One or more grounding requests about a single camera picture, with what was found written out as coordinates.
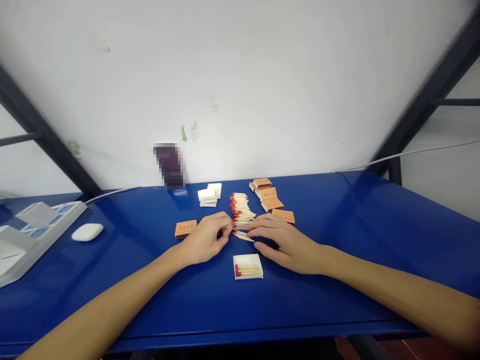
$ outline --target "pile of matches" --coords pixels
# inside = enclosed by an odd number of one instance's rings
[[[239,231],[245,230],[253,221],[257,214],[249,208],[249,198],[247,194],[233,192],[230,196],[230,208],[233,214],[233,235],[239,239],[253,241],[247,236],[247,233]]]
[[[258,266],[254,265],[238,265],[235,264],[236,277],[260,275]]]

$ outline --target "hand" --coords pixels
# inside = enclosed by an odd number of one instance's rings
[[[253,245],[263,256],[284,268],[300,274],[324,273],[325,251],[330,247],[317,244],[282,218],[266,213],[253,220],[246,230],[250,238],[261,236],[276,242],[278,250],[259,241]]]
[[[205,216],[195,230],[185,240],[176,245],[180,247],[180,256],[185,266],[207,262],[229,241],[234,225],[225,211]]]

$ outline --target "green sticker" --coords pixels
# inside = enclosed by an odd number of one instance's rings
[[[187,142],[187,134],[185,133],[185,126],[181,126],[181,139],[184,143]]]

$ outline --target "white wall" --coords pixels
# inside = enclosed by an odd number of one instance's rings
[[[104,189],[158,184],[155,142],[189,182],[328,172],[372,157],[475,3],[3,0],[0,63]]]
[[[480,60],[448,98],[480,98]],[[480,107],[439,107],[405,151],[480,140]],[[480,221],[480,143],[401,158],[403,186]]]
[[[0,138],[25,133],[0,105]],[[0,147],[0,199],[78,192],[35,141]]]

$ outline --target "table surface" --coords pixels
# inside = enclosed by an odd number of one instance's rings
[[[480,297],[480,223],[366,171],[270,180],[285,210],[294,212],[296,227],[313,240]],[[216,208],[199,206],[197,191],[206,187],[145,187],[89,204],[20,280],[0,288],[0,356],[21,353],[177,244],[176,223],[218,211],[230,214],[232,192],[248,194],[252,211],[264,213],[248,179],[223,181]],[[74,200],[66,196],[57,202]],[[3,204],[0,214],[16,214],[24,206],[18,207],[15,201]],[[104,231],[91,242],[72,241],[73,231],[85,223],[103,224]],[[233,256],[256,253],[252,242],[230,236],[211,261],[174,276],[112,350],[416,329],[339,281],[296,274],[262,256],[263,279],[235,281]]]

